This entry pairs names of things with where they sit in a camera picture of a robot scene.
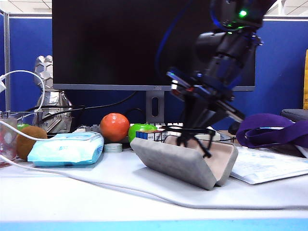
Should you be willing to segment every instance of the wet wipes package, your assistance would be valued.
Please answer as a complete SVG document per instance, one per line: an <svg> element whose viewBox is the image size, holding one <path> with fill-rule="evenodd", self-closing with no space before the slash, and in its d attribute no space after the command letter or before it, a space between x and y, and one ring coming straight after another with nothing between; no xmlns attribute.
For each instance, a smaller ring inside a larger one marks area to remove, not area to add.
<svg viewBox="0 0 308 231"><path fill-rule="evenodd" d="M97 132L57 134L37 141L28 155L35 166L91 165L102 154L104 139Z"/></svg>

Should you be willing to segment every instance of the kiwi fruit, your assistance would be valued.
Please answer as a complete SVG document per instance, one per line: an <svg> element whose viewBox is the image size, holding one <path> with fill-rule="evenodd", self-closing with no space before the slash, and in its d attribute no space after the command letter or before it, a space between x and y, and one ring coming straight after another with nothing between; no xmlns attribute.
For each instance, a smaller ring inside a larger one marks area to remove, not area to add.
<svg viewBox="0 0 308 231"><path fill-rule="evenodd" d="M40 138L40 139L47 139L47 132L36 126L28 126L21 129L21 132L27 134L29 136ZM16 147L17 147L17 154L23 160L28 160L28 155L32 150L33 145L36 141L31 140L29 138L24 137L23 135L18 134L16 138Z"/></svg>

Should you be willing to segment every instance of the purple strap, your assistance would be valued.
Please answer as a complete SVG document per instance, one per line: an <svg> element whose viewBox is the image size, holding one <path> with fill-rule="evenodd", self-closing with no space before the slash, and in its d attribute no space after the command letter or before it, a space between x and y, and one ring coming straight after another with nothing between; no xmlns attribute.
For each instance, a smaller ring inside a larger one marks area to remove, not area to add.
<svg viewBox="0 0 308 231"><path fill-rule="evenodd" d="M277 130L266 127L283 128ZM240 124L236 138L240 145L249 148L269 147L287 143L308 148L308 120L293 123L280 115L251 115Z"/></svg>

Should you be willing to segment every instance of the roll of tape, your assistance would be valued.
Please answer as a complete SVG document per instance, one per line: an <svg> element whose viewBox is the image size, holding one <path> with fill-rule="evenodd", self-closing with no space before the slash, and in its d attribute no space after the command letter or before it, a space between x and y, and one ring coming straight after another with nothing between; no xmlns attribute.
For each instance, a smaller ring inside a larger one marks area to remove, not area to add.
<svg viewBox="0 0 308 231"><path fill-rule="evenodd" d="M104 151L106 153L121 153L122 144L121 143L108 143L104 145Z"/></svg>

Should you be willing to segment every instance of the computer monitor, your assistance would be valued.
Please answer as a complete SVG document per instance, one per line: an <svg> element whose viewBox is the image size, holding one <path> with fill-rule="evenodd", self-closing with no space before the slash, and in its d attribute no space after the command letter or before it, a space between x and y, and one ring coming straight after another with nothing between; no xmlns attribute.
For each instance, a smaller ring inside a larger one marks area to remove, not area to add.
<svg viewBox="0 0 308 231"><path fill-rule="evenodd" d="M171 90L166 76L171 66L186 74L206 68L194 45L200 34L215 29L210 0L194 0L185 7L188 2L52 1L54 88L144 90L150 97L162 97ZM235 90L254 86L253 54Z"/></svg>

